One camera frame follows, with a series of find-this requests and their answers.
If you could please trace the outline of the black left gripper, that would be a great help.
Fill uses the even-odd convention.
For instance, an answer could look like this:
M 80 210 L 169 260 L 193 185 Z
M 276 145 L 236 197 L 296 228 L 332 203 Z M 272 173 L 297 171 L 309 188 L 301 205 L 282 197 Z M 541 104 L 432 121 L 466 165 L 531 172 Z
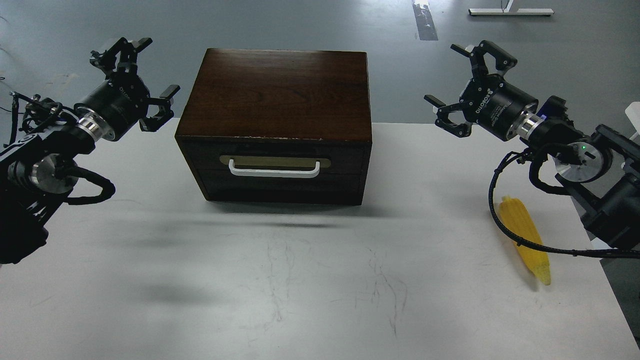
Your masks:
M 120 38 L 104 52 L 90 52 L 89 63 L 109 77 L 74 104 L 74 111 L 78 115 L 92 111 L 101 117 L 110 127 L 108 141 L 119 141 L 137 121 L 142 132 L 157 132 L 174 117 L 173 97 L 181 87 L 171 84 L 160 96 L 151 97 L 137 75 L 138 55 L 152 43 L 151 38 L 136 41 Z M 156 106 L 158 112 L 147 116 L 149 106 Z

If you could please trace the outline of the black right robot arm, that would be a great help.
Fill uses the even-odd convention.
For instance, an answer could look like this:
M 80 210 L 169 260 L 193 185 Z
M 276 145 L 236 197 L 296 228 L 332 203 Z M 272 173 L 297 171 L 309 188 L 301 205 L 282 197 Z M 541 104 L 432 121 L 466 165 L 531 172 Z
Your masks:
M 565 250 L 534 244 L 531 240 L 496 225 L 517 245 L 555 254 L 593 258 L 638 259 L 639 251 L 639 146 L 607 125 L 587 135 L 567 116 L 564 99 L 550 96 L 540 104 L 534 96 L 505 80 L 517 59 L 495 43 L 483 40 L 476 46 L 451 49 L 470 60 L 471 79 L 459 100 L 446 105 L 433 95 L 435 125 L 456 137 L 471 135 L 479 125 L 501 141 L 514 137 L 526 145 L 522 152 L 508 153 L 494 170 L 488 199 L 498 177 L 511 161 L 530 162 L 530 183 L 547 194 L 570 196 L 585 214 L 586 231 L 608 244 L 608 250 Z

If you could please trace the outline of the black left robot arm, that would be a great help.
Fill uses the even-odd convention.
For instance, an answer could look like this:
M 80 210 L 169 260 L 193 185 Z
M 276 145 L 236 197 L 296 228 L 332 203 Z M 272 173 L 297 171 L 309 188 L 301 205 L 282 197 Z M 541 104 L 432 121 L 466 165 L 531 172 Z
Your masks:
M 11 133 L 1 150 L 0 262 L 18 264 L 45 246 L 45 225 L 63 204 L 82 206 L 107 201 L 115 185 L 78 166 L 100 140 L 116 142 L 134 125 L 157 132 L 173 116 L 172 84 L 153 97 L 138 75 L 138 55 L 151 38 L 118 39 L 89 63 L 103 82 L 73 107 L 40 95 L 12 92 Z

